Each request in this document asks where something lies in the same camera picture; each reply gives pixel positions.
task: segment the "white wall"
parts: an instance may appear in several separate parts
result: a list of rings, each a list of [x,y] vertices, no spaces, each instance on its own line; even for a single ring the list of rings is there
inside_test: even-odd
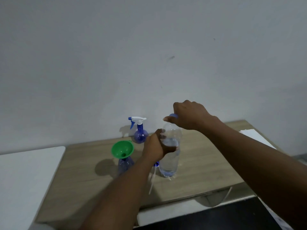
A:
[[[175,101],[306,152],[306,0],[1,0],[0,151],[162,126]]]

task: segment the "trigger sprayer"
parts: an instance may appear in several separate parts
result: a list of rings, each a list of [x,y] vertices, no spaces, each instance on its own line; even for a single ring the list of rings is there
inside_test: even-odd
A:
[[[135,141],[137,143],[144,143],[148,136],[148,132],[143,129],[143,121],[146,120],[146,118],[133,116],[129,117],[128,120],[131,120],[130,129],[132,129],[134,124],[137,123],[138,130],[134,133]]]

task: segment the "wooden table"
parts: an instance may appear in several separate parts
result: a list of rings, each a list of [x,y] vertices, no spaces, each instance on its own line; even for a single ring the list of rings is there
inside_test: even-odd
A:
[[[245,120],[227,125],[237,131],[254,128]],[[118,160],[111,155],[113,144],[129,139],[126,137],[68,146],[36,221],[47,222],[59,229],[78,228],[97,203],[101,191],[116,177]],[[134,146],[131,157],[136,161],[142,153],[143,144],[134,143]],[[150,195],[146,192],[141,208],[203,195],[243,182],[223,155],[201,133],[183,130],[180,146],[176,176],[171,180],[156,176],[153,190]]]

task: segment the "spray nozzle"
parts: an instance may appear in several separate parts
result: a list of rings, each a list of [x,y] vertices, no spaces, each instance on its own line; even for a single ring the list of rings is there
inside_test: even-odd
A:
[[[146,120],[146,118],[133,116],[133,117],[129,117],[128,120],[131,120],[131,127],[130,127],[130,129],[132,129],[133,125],[136,122],[138,123],[138,125],[141,125],[143,123],[143,120]]]

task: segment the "dark floor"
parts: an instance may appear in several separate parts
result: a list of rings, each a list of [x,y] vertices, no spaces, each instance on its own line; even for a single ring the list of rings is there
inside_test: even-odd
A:
[[[281,230],[274,218],[257,197],[164,220],[137,229]]]

